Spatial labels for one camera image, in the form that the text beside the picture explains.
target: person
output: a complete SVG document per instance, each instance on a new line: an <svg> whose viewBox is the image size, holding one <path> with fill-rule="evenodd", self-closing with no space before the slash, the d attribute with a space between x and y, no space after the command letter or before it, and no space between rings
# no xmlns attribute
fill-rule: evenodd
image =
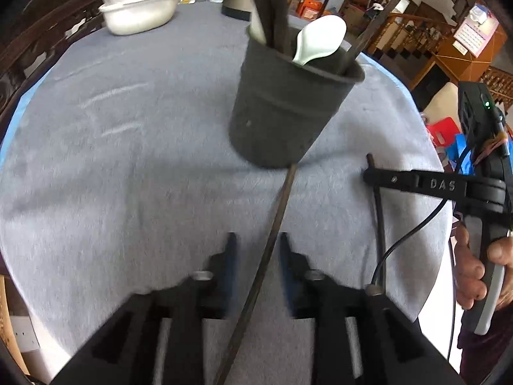
<svg viewBox="0 0 513 385"><path fill-rule="evenodd" d="M456 228L456 300L465 310L486 296L483 263L470 251L469 233L460 224ZM487 250L488 259L505 265L506 273L491 327L484 336L461 330L458 348L462 349L460 375L467 385L478 385L497 364L513 337L513 238L492 243Z"/></svg>

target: dark gray cup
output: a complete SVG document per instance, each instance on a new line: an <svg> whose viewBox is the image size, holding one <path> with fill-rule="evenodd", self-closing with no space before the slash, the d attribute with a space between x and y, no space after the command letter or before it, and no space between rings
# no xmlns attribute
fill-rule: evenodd
<svg viewBox="0 0 513 385"><path fill-rule="evenodd" d="M297 29L290 30L292 53ZM336 75L345 50L300 67L249 36L229 125L230 142L263 168L298 163L365 73L355 61Z"/></svg>

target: black cable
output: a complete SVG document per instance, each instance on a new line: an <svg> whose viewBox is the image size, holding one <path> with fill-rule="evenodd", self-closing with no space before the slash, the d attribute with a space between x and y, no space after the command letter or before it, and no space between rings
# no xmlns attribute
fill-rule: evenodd
<svg viewBox="0 0 513 385"><path fill-rule="evenodd" d="M455 173L459 173L461 169L461 165L463 163L463 159L465 159L466 155L470 152L470 147L466 147L463 152L461 152L460 157L458 158L458 162L456 164ZM388 249L388 251L383 255L381 260L376 265L376 269L374 270L373 278L371 280L372 285L377 285L378 282L378 276L381 271L381 268L385 264L385 261L388 259L388 257L395 251L399 246L401 246L406 240L408 240L410 237L412 237L414 234L418 233L420 230L422 230L433 218L437 216L437 214L444 208L445 204L447 204L447 200L440 201L440 204L438 204L437 208L435 208L432 213L427 216L417 227L410 230L407 234L402 236L401 239L397 240L396 243L393 244L393 246Z"/></svg>
<svg viewBox="0 0 513 385"><path fill-rule="evenodd" d="M32 382L32 383L35 383L35 385L46 385L43 381L40 381L39 379L37 378L34 378L32 375L25 375L27 377L27 379Z"/></svg>
<svg viewBox="0 0 513 385"><path fill-rule="evenodd" d="M452 342L454 341L454 330L456 329L456 277L454 269L456 267L454 252L452 250L452 243L449 239L449 256L450 256L450 269L452 276L452 324L450 327L450 339L449 339L449 350L447 351L447 361L450 359L450 353L452 350Z"/></svg>

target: gray tablecloth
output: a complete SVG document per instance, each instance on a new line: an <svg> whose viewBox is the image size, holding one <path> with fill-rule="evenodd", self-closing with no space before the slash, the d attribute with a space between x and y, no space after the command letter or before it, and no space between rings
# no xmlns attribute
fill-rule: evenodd
<svg viewBox="0 0 513 385"><path fill-rule="evenodd" d="M131 292L176 284L235 231L237 303L230 320L206 323L212 377L285 177L248 164L228 141L246 26L197 3L142 34L100 30L65 53L28 105L1 174L1 248L29 307L67 351ZM359 60L365 82L301 162L283 222L298 251L352 287L368 283L376 264L366 153L382 167L441 170L404 88ZM384 192L388 246L438 202ZM389 294L412 319L450 222L446 208L388 261ZM309 383L311 340L311 322L289 318L274 256L230 382Z"/></svg>

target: hand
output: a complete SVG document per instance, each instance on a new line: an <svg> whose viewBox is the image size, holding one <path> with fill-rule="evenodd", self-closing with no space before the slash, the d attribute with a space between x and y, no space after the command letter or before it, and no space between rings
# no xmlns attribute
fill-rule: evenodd
<svg viewBox="0 0 513 385"><path fill-rule="evenodd" d="M474 300L486 297L484 265L474 257L468 245L468 231L463 224L456 228L456 300L465 310L470 310ZM497 240L488 247L488 259L506 265L506 274L495 310L504 308L513 301L513 238Z"/></svg>

